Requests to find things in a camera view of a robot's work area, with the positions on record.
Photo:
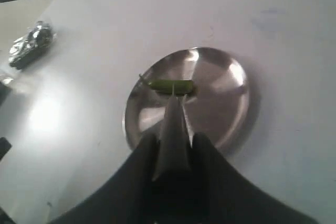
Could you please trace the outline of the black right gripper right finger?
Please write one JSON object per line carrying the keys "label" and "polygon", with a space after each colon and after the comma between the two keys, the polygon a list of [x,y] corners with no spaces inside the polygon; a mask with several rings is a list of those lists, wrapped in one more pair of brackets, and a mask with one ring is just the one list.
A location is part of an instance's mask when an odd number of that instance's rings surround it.
{"label": "black right gripper right finger", "polygon": [[317,223],[247,180],[205,134],[194,134],[191,155],[196,188],[187,223]]}

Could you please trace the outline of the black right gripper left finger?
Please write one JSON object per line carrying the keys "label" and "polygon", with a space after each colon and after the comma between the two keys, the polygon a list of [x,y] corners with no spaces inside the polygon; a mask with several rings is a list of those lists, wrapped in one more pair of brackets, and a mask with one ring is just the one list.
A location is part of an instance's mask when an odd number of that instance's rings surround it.
{"label": "black right gripper left finger", "polygon": [[94,194],[51,223],[150,223],[146,214],[157,140],[147,134]]}

